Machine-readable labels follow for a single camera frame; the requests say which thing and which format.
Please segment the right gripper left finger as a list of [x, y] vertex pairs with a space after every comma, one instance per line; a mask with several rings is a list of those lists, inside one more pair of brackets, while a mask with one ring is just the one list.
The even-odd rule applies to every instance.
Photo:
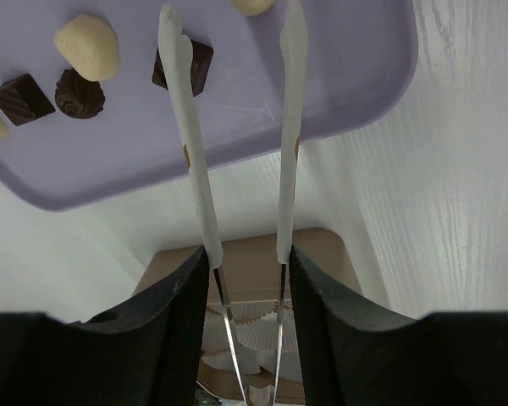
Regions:
[[190, 405], [207, 254], [86, 322], [0, 313], [0, 405]]

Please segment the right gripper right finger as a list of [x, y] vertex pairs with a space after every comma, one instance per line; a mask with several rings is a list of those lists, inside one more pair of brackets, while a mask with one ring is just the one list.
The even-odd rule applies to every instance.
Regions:
[[508, 310], [412, 319], [298, 249], [290, 291], [309, 405], [508, 405]]

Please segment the white metal tongs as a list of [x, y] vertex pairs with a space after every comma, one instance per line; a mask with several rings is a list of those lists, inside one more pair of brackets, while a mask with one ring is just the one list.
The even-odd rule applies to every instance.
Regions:
[[190, 71], [193, 48], [190, 38], [183, 32], [179, 13], [170, 4], [163, 5], [160, 10], [157, 40], [158, 53], [166, 76], [168, 93], [194, 193], [202, 242], [218, 288], [230, 355], [240, 386], [240, 393], [247, 405], [275, 405], [284, 347], [284, 292], [286, 271], [290, 263], [292, 248], [296, 169], [306, 88], [308, 29], [303, 8], [299, 1], [287, 2], [284, 28], [281, 30], [279, 38], [280, 50], [284, 59], [284, 106], [276, 241], [280, 274], [277, 303], [277, 343], [274, 350], [276, 371], [273, 374], [273, 383], [268, 386], [266, 400], [262, 399], [260, 391], [247, 383], [244, 368], [238, 358], [239, 340], [232, 306], [229, 302], [229, 292], [224, 279], [222, 239], [208, 177], [202, 132], [191, 89]]

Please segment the beige chocolate box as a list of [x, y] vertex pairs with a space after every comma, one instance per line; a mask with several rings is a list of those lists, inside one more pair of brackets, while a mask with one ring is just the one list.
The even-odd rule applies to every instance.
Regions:
[[[356, 273], [342, 238], [327, 229], [294, 231], [294, 244], [331, 277], [362, 294]], [[225, 283], [235, 319], [239, 359], [255, 405], [269, 405], [274, 382], [274, 350], [277, 345], [277, 305], [280, 264], [276, 259], [276, 234], [223, 243]], [[157, 252], [133, 295], [168, 276], [197, 247]], [[222, 307], [214, 277], [209, 290], [198, 369], [196, 394], [200, 404], [245, 405], [235, 376]], [[283, 353], [275, 405], [305, 405], [301, 363], [295, 334], [289, 283], [284, 294]]]

